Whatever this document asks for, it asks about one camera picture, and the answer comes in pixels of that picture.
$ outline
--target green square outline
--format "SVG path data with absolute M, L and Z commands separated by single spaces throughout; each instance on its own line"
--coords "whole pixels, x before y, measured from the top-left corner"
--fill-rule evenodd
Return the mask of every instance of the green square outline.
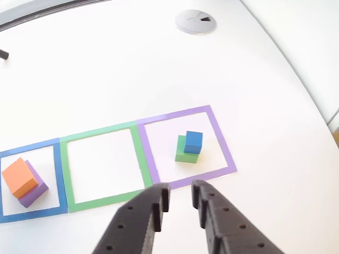
M 61 163 L 63 166 L 63 174 L 64 174 L 64 183 L 65 183 L 65 191 L 68 203 L 68 211 L 69 213 L 78 212 L 86 209 L 92 209 L 100 206 L 111 205 L 115 203 L 121 203 L 130 200 L 131 198 L 138 195 L 142 189 L 135 190 L 133 192 L 122 193 L 110 197 L 103 197 L 99 199 L 94 199 L 91 201 L 85 201 L 81 203 L 75 203 L 74 200 L 74 192 L 72 186 L 72 178 L 70 175 L 69 161 L 68 161 L 68 149 L 67 143 L 79 139 L 85 139 L 89 137 L 93 137 L 96 135 L 106 134 L 114 131 L 120 131 L 124 129 L 129 129 L 132 135 L 132 140 L 134 144 L 134 149 L 137 155 L 139 169 L 141 171 L 142 179 L 144 181 L 145 188 L 153 185 L 150 172 L 148 170 L 148 165 L 144 153 L 144 149 L 141 144 L 141 138 L 139 135 L 137 122 L 127 122 L 121 123 L 109 127 L 104 127 L 96 130 L 85 131 L 78 134 L 69 135 L 66 137 L 60 138 L 60 153 L 61 153 Z

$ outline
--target black cable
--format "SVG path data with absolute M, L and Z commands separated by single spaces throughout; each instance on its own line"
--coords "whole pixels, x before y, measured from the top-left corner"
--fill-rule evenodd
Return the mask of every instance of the black cable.
M 9 56 L 10 56 L 9 53 L 0 49 L 0 58 L 7 60 Z

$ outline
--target wooden block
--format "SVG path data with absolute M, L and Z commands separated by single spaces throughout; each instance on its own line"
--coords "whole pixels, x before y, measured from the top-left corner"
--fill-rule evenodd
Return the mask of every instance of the wooden block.
M 200 154 L 202 147 L 202 133 L 187 131 L 184 152 Z
M 333 137 L 334 137 L 335 142 L 337 143 L 337 146 L 339 147 L 339 131 L 338 130 L 333 132 Z
M 27 194 L 25 194 L 23 197 L 19 198 L 19 202 L 24 207 L 29 207 L 33 202 L 40 197 L 45 191 L 48 190 L 47 185 L 44 183 L 44 181 L 39 176 L 38 172 L 33 168 L 33 166 L 30 164 L 30 162 L 26 161 L 27 166 L 29 167 L 30 171 L 33 173 L 33 176 L 38 181 L 38 185 L 31 189 Z
M 2 175 L 11 193 L 16 198 L 23 197 L 38 185 L 38 181 L 22 158 L 19 158 L 6 168 Z
M 199 155 L 194 153 L 184 153 L 186 137 L 179 135 L 176 146 L 175 161 L 197 163 Z

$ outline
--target orange cube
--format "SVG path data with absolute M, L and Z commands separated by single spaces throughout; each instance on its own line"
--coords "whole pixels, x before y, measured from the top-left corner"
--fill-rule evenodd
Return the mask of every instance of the orange cube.
M 19 158 L 6 168 L 2 172 L 2 175 L 10 188 L 11 193 L 16 198 L 23 197 L 27 192 L 38 185 L 38 181 L 22 158 Z

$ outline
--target square outline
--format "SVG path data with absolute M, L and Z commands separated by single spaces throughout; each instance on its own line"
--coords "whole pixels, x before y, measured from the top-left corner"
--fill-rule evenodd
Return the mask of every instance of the square outline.
M 46 141 L 42 141 L 39 143 L 29 144 L 27 146 L 18 147 L 18 148 L 0 152 L 0 159 L 11 156 L 11 155 L 16 155 L 18 153 L 37 150 L 37 149 L 49 147 L 49 146 L 53 146 L 54 168 L 55 168 L 55 175 L 57 179 L 57 188 L 58 188 L 60 206 L 32 211 L 32 212 L 18 213 L 18 214 L 11 214 L 11 215 L 4 216 L 2 195 L 1 195 L 1 181 L 0 181 L 0 223 L 36 219 L 40 217 L 68 213 L 66 193 L 65 193 L 65 188 L 64 188 L 63 170 L 62 170 L 62 165 L 61 165 L 60 139 L 56 138 L 56 139 L 46 140 Z
M 72 178 L 70 174 L 69 161 L 68 161 L 67 143 L 71 141 L 79 140 L 79 139 L 85 139 L 85 138 L 102 135 L 102 134 L 106 134 L 110 132 L 115 132 L 115 131 L 121 131 L 125 129 L 129 129 L 131 132 L 133 145 L 134 145 L 135 153 L 138 159 L 139 169 L 141 171 L 141 176 L 144 182 L 144 186 L 145 188 L 152 186 L 153 184 L 152 178 L 148 170 L 146 157 L 144 154 L 144 150 L 142 148 L 141 138 L 140 138 L 138 127 L 137 127 L 137 122 L 132 121 L 132 122 L 127 122 L 127 123 L 121 123 L 121 124 L 116 124 L 116 125 L 109 126 L 109 127 L 92 130 L 92 131 L 85 131 L 82 133 L 69 135 L 69 136 L 60 138 L 60 151 L 61 151 L 61 162 L 63 165 L 68 210 L 70 213 L 128 201 L 142 191 L 142 189 L 140 189 L 140 190 L 135 190 L 133 192 L 122 193 L 122 194 L 118 194 L 118 195 L 114 195 L 110 197 L 103 197 L 103 198 L 94 199 L 90 201 L 75 203 L 73 186 L 72 186 Z
M 172 189 L 176 189 L 176 188 L 191 185 L 194 179 L 210 180 L 216 177 L 220 177 L 223 175 L 237 172 L 237 168 L 233 161 L 232 155 L 228 149 L 225 138 L 218 125 L 217 119 L 213 114 L 212 108 L 210 105 L 206 105 L 206 106 L 190 108 L 187 110 L 181 110 L 181 111 L 177 111 L 177 112 L 173 112 L 169 114 L 158 115 L 158 116 L 153 116 L 153 117 L 148 117 L 145 119 L 137 120 L 138 130 L 139 130 L 139 134 L 140 134 L 141 142 L 142 142 L 142 147 L 144 148 L 144 153 L 147 159 L 148 169 L 149 169 L 149 172 L 150 172 L 150 175 L 152 177 L 152 181 L 154 184 L 161 183 L 161 180 L 160 180 L 159 173 L 155 165 L 155 160 L 154 160 L 153 153 L 152 153 L 152 150 L 149 144 L 147 132 L 145 129 L 145 124 L 165 121 L 165 120 L 169 120 L 169 119 L 173 119 L 177 117 L 204 113 L 204 112 L 207 113 L 208 119 L 210 120 L 214 133 L 217 136 L 219 145 L 222 150 L 222 154 L 224 155 L 228 166 L 225 168 L 220 168 L 220 169 L 202 173 L 199 175 L 179 179 L 179 180 L 170 182 L 169 185 L 171 186 Z

